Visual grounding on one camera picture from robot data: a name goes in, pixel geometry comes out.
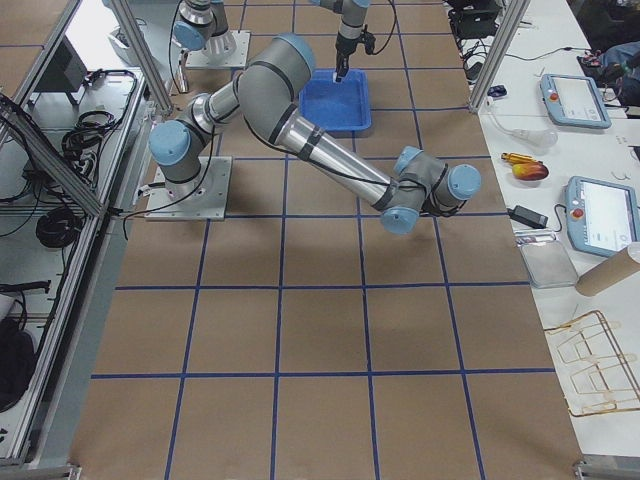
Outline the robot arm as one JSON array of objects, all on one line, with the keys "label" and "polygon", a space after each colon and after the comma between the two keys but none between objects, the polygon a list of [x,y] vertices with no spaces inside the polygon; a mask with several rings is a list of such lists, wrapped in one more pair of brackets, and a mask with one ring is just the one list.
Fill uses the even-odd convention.
[{"label": "robot arm", "polygon": [[[341,83],[349,72],[349,59],[359,45],[367,55],[377,55],[375,36],[365,24],[370,1],[312,1],[313,5],[340,16],[337,31],[336,67],[333,81]],[[187,51],[201,51],[212,38],[222,38],[229,32],[223,1],[180,1],[172,25],[172,37]]]},{"label": "robot arm", "polygon": [[394,234],[410,233],[423,213],[450,217],[479,192],[481,175],[469,164],[451,167],[407,146],[389,176],[340,145],[306,119],[295,102],[314,70],[309,44],[296,34],[282,33],[233,81],[213,94],[195,96],[185,112],[149,136],[150,152],[166,184],[196,193],[204,176],[201,151],[241,114],[257,139],[341,184],[380,212],[382,225]]}]

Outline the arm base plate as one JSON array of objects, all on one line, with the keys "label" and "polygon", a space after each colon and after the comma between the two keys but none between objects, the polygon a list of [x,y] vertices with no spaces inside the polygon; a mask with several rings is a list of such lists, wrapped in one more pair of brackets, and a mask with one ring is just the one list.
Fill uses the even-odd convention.
[{"label": "arm base plate", "polygon": [[190,51],[185,67],[195,70],[244,68],[248,60],[251,32],[228,30],[209,39],[202,50]]},{"label": "arm base plate", "polygon": [[165,180],[156,167],[154,181],[162,187],[152,189],[144,217],[156,221],[224,221],[231,179],[231,156],[200,156],[201,172],[185,184]]}]

